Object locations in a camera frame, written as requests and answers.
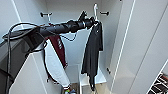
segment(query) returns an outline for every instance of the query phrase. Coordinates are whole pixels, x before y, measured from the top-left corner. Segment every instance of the dark jacket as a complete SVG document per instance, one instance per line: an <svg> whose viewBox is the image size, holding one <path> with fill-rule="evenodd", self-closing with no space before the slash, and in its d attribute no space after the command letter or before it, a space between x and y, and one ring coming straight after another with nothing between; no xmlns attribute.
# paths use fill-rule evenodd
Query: dark jacket
<svg viewBox="0 0 168 94"><path fill-rule="evenodd" d="M94 77L97 75L99 51L103 51L102 24L92 27L84 53L81 74L87 73L92 91L95 90Z"/></svg>

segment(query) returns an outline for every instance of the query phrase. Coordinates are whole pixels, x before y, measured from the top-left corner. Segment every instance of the garment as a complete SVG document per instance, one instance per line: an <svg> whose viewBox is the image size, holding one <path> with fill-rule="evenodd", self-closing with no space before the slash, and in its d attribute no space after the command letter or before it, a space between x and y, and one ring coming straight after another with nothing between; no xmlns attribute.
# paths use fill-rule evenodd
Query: garment
<svg viewBox="0 0 168 94"><path fill-rule="evenodd" d="M81 71L81 74L87 73L87 76L89 76L92 91L95 90L94 77L97 75L99 51L103 51L102 39L102 24L99 22L96 26L92 27L89 35Z"/></svg>
<svg viewBox="0 0 168 94"><path fill-rule="evenodd" d="M50 36L47 39L49 39L52 43L52 46L54 47L55 52L57 53L62 66L64 68L66 68L68 66L66 59L65 59L65 48L64 48L64 44L61 41L61 38L59 35L55 35L55 36Z"/></svg>
<svg viewBox="0 0 168 94"><path fill-rule="evenodd" d="M54 81L61 84L64 89L68 89L70 81L65 73L65 70L61 64L61 61L55 52L50 40L47 40L47 46L45 48L45 65L49 76Z"/></svg>

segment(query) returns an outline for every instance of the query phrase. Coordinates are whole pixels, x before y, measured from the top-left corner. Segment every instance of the hanging clothes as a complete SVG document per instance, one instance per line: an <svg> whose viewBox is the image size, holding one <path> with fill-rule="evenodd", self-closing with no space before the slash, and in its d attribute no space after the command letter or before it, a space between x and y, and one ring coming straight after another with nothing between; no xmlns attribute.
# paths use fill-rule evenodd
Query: hanging clothes
<svg viewBox="0 0 168 94"><path fill-rule="evenodd" d="M103 51L103 40L102 40L102 24L98 24L92 27L91 33L89 35L84 58L81 74L87 73L89 76L89 83L92 91L95 91L95 79L98 69L98 57L99 51Z"/></svg>
<svg viewBox="0 0 168 94"><path fill-rule="evenodd" d="M64 48L64 44L62 43L61 37L59 35L55 35L55 36L47 37L47 39L51 41L52 46L54 47L54 50L57 53L62 63L62 66L66 68L68 66L68 63L66 62L65 48Z"/></svg>
<svg viewBox="0 0 168 94"><path fill-rule="evenodd" d="M65 70L61 64L61 61L53 48L51 41L47 40L47 46L45 48L45 67L47 73L54 82L61 84L64 89L68 89L70 81L65 73Z"/></svg>

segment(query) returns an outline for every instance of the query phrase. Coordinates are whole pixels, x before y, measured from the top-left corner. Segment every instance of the clothes hanger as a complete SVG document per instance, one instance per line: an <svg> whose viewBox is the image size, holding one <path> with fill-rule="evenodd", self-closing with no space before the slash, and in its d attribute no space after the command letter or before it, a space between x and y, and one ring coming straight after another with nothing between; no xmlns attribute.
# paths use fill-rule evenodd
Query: clothes hanger
<svg viewBox="0 0 168 94"><path fill-rule="evenodd" d="M96 3L94 4L93 9L94 9L95 21L96 21L96 22L99 22L99 20L98 20L98 18L97 18L98 5L97 5Z"/></svg>
<svg viewBox="0 0 168 94"><path fill-rule="evenodd" d="M47 16L48 16L48 23L51 23L50 14L48 14Z"/></svg>

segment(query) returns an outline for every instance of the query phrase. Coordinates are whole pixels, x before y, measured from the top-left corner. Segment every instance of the closet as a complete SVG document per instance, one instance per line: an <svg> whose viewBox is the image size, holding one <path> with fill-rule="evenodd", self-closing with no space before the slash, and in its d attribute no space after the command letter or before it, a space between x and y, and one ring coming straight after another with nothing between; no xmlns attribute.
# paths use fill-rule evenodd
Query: closet
<svg viewBox="0 0 168 94"><path fill-rule="evenodd" d="M1 0L0 37L19 22L48 25L48 17L41 17L41 12L52 13L53 24L78 20L82 11L87 12L86 18L94 17L95 3L103 26L104 48L99 53L95 78L98 94L148 94L159 74L168 74L168 0ZM90 32L78 30L74 41L61 38L68 63L65 72L70 82L77 84L79 94L91 94L88 76L81 74ZM75 33L61 35L73 39ZM46 80L42 53L32 53L9 94L62 93L61 85Z"/></svg>

